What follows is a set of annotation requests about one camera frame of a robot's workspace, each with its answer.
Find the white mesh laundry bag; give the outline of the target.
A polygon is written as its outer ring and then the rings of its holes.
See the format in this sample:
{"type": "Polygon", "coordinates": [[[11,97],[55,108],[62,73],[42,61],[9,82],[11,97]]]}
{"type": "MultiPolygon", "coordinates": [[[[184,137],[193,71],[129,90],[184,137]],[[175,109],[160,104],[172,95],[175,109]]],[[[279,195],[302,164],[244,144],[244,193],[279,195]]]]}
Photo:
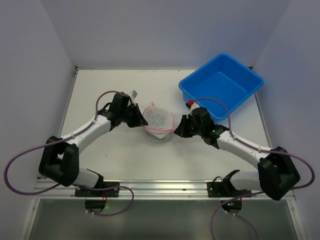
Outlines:
{"type": "Polygon", "coordinates": [[[144,134],[150,142],[165,143],[173,136],[175,120],[171,112],[157,107],[152,101],[142,116],[148,123],[144,127],[144,134]]]}

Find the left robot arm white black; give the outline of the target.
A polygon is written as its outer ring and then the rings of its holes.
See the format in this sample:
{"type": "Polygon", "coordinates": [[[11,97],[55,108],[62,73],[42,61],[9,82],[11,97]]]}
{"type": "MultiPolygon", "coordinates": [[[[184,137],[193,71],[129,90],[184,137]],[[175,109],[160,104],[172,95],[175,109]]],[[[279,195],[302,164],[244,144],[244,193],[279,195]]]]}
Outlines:
{"type": "Polygon", "coordinates": [[[103,108],[96,108],[88,123],[61,137],[50,137],[44,147],[38,167],[39,173],[56,183],[69,187],[96,188],[103,177],[89,169],[80,167],[80,154],[85,148],[121,123],[129,128],[147,126],[138,104],[137,93],[113,92],[111,102],[103,108]]]}

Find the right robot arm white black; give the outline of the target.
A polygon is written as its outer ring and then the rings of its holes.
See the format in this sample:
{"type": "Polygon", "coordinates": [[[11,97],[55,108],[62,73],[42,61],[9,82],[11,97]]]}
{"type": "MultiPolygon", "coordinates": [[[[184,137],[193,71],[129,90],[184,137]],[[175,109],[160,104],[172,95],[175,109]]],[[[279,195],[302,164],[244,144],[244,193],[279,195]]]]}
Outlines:
{"type": "Polygon", "coordinates": [[[199,136],[207,145],[231,153],[255,168],[255,171],[236,169],[221,182],[209,182],[208,187],[217,191],[219,196],[237,197],[262,191],[279,201],[301,179],[284,148],[262,148],[251,142],[243,144],[243,139],[231,134],[228,127],[216,124],[204,107],[183,115],[174,134],[181,138],[199,136]]]}

